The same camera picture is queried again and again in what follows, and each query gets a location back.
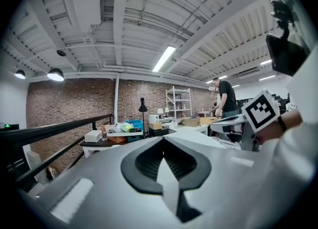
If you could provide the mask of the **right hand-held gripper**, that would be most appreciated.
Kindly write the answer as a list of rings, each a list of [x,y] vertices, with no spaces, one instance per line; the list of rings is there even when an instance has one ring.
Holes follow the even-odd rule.
[[[263,89],[242,108],[242,116],[231,116],[211,124],[213,131],[225,134],[232,143],[240,143],[245,151],[258,151],[256,134],[279,118],[280,110],[273,96]]]

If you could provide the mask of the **white side table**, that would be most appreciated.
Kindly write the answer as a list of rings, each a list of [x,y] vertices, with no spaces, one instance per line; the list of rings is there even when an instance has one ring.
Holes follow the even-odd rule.
[[[198,125],[196,127],[188,127],[188,126],[182,126],[182,125],[177,125],[170,127],[171,130],[175,131],[175,132],[180,132],[180,131],[186,131],[186,132],[190,132],[190,131],[196,131],[199,133],[203,133],[204,135],[208,135],[208,125]]]

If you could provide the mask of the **person's right forearm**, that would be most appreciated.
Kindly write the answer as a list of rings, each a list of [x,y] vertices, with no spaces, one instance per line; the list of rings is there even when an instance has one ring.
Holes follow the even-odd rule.
[[[296,127],[302,122],[303,120],[298,109],[288,111],[257,132],[256,139],[262,145],[268,140],[281,138],[288,129]]]

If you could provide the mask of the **black box device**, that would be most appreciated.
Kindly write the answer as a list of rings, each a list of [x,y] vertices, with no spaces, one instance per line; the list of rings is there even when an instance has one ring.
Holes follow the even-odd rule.
[[[153,130],[149,128],[149,137],[159,137],[175,133],[175,130],[163,127],[162,129]]]

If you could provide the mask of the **orange box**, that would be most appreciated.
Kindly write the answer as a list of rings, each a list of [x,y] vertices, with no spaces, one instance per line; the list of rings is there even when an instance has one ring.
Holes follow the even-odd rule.
[[[114,143],[123,143],[127,141],[126,137],[120,136],[120,137],[107,137],[108,140],[114,142]]]

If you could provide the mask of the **black clamp mount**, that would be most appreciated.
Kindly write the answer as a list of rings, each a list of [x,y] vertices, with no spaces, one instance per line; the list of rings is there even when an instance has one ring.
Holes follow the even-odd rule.
[[[281,39],[287,40],[290,34],[289,25],[294,26],[292,11],[285,3],[272,0],[270,4],[273,7],[271,15],[276,19],[278,27],[283,31]]]

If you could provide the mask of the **dark-top table white legs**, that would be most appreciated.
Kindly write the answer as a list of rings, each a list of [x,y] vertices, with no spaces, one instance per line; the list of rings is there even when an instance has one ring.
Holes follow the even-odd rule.
[[[90,155],[92,155],[95,152],[100,152],[103,150],[107,150],[110,148],[115,148],[115,147],[120,147],[120,146],[124,146],[124,145],[134,145],[136,146],[137,144],[139,145],[145,145],[147,143],[149,143],[150,141],[157,141],[157,140],[161,140],[163,139],[164,136],[159,136],[159,137],[146,137],[145,139],[143,138],[137,138],[137,136],[131,136],[131,137],[126,137],[127,141],[123,142],[123,143],[114,143],[110,140],[105,140],[103,141],[102,139],[100,139],[97,143],[87,143],[87,142],[83,142],[80,144],[80,146],[83,149],[84,152],[84,156],[85,158],[88,158]]]

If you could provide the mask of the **ceiling tube light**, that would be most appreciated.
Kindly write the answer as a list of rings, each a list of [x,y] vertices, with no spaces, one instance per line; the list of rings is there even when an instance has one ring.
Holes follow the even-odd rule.
[[[170,56],[174,53],[174,51],[176,50],[175,47],[173,46],[168,46],[166,48],[166,50],[164,51],[164,53],[162,54],[162,56],[160,57],[160,59],[158,60],[157,64],[155,65],[155,67],[153,68],[153,72],[158,72],[162,66],[164,65],[164,63],[170,58]]]

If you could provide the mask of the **blue plastic bin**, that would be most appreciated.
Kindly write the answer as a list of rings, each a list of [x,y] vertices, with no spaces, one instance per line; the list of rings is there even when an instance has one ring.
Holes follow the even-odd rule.
[[[133,128],[140,128],[144,130],[144,123],[142,120],[126,120],[125,123],[131,124]]]

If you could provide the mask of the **black desk lamp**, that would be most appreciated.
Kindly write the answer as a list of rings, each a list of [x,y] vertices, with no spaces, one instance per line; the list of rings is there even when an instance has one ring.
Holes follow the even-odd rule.
[[[148,111],[146,105],[145,105],[145,99],[142,97],[140,99],[141,101],[141,105],[139,107],[139,112],[142,113],[142,121],[143,121],[143,138],[146,137],[146,133],[145,133],[145,120],[144,120],[144,113]]]

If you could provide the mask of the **white pipe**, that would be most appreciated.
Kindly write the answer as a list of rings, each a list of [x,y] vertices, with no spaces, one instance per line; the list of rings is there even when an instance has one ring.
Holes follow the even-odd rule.
[[[120,74],[116,76],[115,96],[114,96],[114,123],[118,123],[118,91],[119,91]]]

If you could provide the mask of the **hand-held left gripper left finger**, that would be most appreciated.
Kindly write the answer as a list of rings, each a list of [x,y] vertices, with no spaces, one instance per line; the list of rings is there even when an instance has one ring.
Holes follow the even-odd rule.
[[[47,185],[37,204],[71,229],[180,229],[180,220],[162,196],[136,191],[121,173],[121,161],[128,153],[159,140],[91,155]]]

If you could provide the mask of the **round wooden table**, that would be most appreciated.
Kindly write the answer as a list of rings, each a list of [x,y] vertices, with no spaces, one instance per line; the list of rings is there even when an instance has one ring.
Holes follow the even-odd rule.
[[[200,125],[211,125],[217,121],[221,120],[218,117],[200,117]]]

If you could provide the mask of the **black metal railing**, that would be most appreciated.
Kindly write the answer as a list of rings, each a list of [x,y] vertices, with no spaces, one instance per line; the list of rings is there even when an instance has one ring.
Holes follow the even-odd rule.
[[[30,145],[32,143],[65,133],[67,131],[77,129],[85,125],[92,125],[94,130],[97,129],[96,122],[106,119],[105,123],[112,123],[113,114],[106,114],[97,117],[91,117],[81,120],[75,120],[66,123],[53,124],[48,126],[42,126],[32,129],[22,129],[22,130],[11,130],[11,131],[0,131],[0,147],[4,148],[6,152],[12,152],[17,148],[22,148],[25,145]],[[13,172],[14,175],[14,185],[15,188],[26,191],[27,185],[26,181],[34,179],[37,174],[43,171],[51,163],[57,160],[59,157],[64,155],[74,146],[82,143],[84,141],[84,136],[79,137],[73,143],[61,148],[53,155],[49,156],[47,159],[39,163],[33,169],[29,168],[25,173],[18,174],[18,165],[14,161],[10,161],[8,165],[8,173]]]

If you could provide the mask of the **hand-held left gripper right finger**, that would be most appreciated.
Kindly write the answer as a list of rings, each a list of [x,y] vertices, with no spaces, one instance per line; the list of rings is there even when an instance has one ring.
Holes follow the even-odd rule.
[[[199,142],[167,135],[164,159],[179,183],[180,229],[254,229],[264,152],[232,150],[205,135]]]

